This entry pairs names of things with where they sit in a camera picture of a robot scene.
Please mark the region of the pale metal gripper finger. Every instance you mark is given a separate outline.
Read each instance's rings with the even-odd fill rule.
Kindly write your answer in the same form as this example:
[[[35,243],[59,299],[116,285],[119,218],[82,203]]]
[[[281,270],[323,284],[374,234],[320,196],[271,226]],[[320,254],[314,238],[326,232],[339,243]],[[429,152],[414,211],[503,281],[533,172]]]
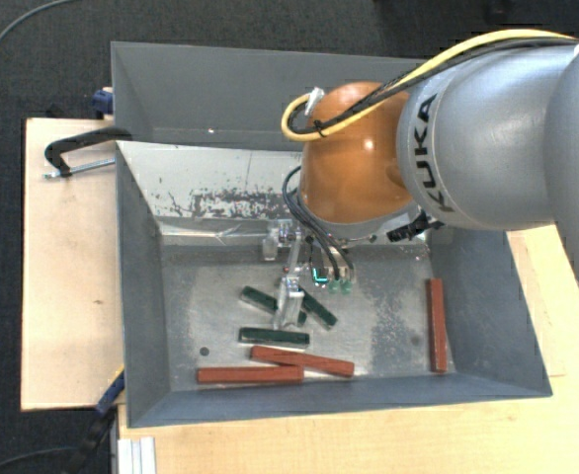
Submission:
[[[303,302],[304,292],[296,277],[282,277],[277,293],[277,310],[274,315],[275,329],[284,329],[298,325],[298,317]]]
[[[293,240],[293,222],[290,219],[270,221],[262,240],[262,257],[266,262],[274,261],[282,248]]]

